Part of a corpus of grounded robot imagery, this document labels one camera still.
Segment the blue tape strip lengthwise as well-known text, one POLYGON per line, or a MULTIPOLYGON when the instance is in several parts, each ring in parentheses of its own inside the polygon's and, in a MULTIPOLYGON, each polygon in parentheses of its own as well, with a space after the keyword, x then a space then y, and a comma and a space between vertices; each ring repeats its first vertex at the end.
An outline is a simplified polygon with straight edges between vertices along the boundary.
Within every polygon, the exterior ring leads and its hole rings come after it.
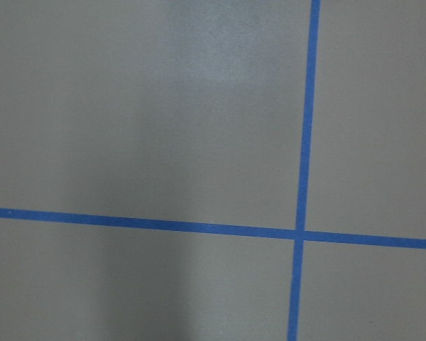
POLYGON ((312 141, 312 120, 315 106, 315 78, 317 65, 317 42, 320 22, 321 1, 310 2, 310 22, 307 40, 307 61, 305 73, 305 98, 300 144, 299 181, 295 217, 295 237, 293 245, 292 278, 288 311, 288 331, 286 340, 296 341, 299 324, 299 309, 302 284, 302 265, 305 242, 307 196, 310 177, 310 151, 312 141))

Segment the blue tape strip crosswise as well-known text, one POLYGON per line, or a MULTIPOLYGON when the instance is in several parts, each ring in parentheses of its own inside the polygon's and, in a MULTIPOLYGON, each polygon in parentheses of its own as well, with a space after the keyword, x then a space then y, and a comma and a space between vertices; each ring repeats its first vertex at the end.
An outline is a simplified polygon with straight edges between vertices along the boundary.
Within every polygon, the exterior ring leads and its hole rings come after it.
POLYGON ((227 224, 207 224, 199 222, 148 220, 130 217, 86 215, 66 212, 19 210, 2 207, 0 207, 0 218, 11 220, 87 224, 108 227, 154 229, 172 232, 196 232, 203 234, 220 234, 240 237, 262 237, 269 239, 287 240, 300 239, 309 242, 329 242, 337 244, 358 244, 426 250, 426 239, 384 237, 367 234, 342 234, 333 232, 298 231, 293 229, 279 229, 270 227, 250 227, 227 224))

